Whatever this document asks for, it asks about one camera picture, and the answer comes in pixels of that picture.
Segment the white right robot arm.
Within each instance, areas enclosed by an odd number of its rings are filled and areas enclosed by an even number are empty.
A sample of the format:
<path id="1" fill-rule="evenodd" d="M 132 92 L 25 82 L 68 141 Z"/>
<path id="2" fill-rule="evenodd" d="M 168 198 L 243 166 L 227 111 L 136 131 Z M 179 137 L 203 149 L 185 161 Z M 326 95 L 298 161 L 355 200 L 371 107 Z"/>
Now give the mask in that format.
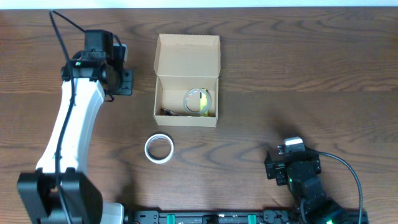
<path id="1" fill-rule="evenodd" d="M 300 223 L 347 223 L 348 212 L 324 191 L 319 155 L 305 146 L 289 149 L 279 159 L 268 152 L 264 161 L 267 178 L 288 188 Z"/>

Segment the white masking tape roll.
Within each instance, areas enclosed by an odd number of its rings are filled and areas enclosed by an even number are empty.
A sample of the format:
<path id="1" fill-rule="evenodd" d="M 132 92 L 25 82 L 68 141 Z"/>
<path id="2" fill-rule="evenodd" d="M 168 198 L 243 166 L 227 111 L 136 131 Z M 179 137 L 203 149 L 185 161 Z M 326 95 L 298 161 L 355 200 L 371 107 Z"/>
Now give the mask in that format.
<path id="1" fill-rule="evenodd" d="M 157 159 L 150 152 L 150 150 L 149 150 L 150 145 L 156 140 L 166 140 L 170 144 L 170 151 L 167 154 L 167 156 Z M 166 162 L 170 161 L 174 154 L 174 150 L 175 150 L 174 141 L 167 134 L 161 134 L 161 133 L 153 134 L 151 137 L 148 138 L 148 140 L 146 141 L 146 143 L 144 145 L 144 153 L 145 153 L 146 157 L 148 158 L 148 160 L 150 160 L 154 164 L 165 164 Z"/>

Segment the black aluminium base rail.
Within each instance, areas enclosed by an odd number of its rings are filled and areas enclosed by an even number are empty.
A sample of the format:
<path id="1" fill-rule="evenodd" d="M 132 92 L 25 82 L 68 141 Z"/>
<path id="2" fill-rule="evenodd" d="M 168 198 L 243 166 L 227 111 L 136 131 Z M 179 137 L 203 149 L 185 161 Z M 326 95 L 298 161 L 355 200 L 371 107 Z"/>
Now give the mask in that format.
<path id="1" fill-rule="evenodd" d="M 123 223 L 131 224 L 271 224 L 303 223 L 300 214 L 288 210 L 159 212 L 157 210 L 127 211 Z"/>

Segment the brown cardboard box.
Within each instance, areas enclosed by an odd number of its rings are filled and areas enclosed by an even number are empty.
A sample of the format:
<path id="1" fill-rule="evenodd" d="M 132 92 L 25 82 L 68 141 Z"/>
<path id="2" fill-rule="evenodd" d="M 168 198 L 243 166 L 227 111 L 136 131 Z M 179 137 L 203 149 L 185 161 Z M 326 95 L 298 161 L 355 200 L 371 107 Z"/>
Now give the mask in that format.
<path id="1" fill-rule="evenodd" d="M 156 74 L 154 118 L 159 126 L 214 128 L 218 122 L 218 92 L 221 71 L 221 41 L 218 35 L 160 34 L 154 60 Z M 183 100 L 187 91 L 205 88 L 211 96 L 208 116 L 187 113 Z M 189 107 L 197 110 L 198 98 Z M 166 108 L 179 116 L 164 116 Z"/>

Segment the clear packing tape roll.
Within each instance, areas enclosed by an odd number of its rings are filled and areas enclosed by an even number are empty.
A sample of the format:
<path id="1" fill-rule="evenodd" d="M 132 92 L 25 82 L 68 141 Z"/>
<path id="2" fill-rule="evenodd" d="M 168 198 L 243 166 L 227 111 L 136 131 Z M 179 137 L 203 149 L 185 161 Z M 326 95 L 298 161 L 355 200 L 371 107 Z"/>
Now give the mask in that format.
<path id="1" fill-rule="evenodd" d="M 201 89 L 205 89 L 205 88 L 193 88 L 193 89 L 187 91 L 185 94 L 185 97 L 183 100 L 183 107 L 184 107 L 185 111 L 191 115 L 201 116 L 201 114 L 202 114 L 202 111 L 200 111 L 200 90 Z M 197 106 L 197 110 L 192 110 L 189 107 L 189 104 L 190 104 L 190 101 L 192 99 L 194 99 L 195 97 L 198 98 L 198 106 Z M 211 100 L 210 100 L 210 103 L 208 104 L 208 111 L 210 110 L 210 108 L 211 108 Z"/>

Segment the black pen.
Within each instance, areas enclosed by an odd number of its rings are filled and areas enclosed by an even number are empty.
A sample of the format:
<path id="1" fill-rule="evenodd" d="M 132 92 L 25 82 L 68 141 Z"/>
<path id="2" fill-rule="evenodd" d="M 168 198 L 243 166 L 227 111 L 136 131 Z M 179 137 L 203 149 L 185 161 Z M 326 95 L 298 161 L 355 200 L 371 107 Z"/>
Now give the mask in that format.
<path id="1" fill-rule="evenodd" d="M 166 108 L 162 108 L 161 109 L 161 113 L 164 116 L 179 116 L 178 113 L 176 113 L 176 112 L 174 112 L 172 110 L 166 109 Z"/>

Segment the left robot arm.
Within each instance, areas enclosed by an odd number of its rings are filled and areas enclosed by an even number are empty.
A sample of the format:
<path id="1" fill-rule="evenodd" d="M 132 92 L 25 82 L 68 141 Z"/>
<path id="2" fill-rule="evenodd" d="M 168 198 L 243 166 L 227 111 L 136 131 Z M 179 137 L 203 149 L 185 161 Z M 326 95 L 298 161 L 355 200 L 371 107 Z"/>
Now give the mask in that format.
<path id="1" fill-rule="evenodd" d="M 62 101 L 35 171 L 23 172 L 17 190 L 32 223 L 131 223 L 120 203 L 105 202 L 87 177 L 96 115 L 106 97 L 132 95 L 127 47 L 112 32 L 86 30 L 85 48 L 62 67 Z"/>

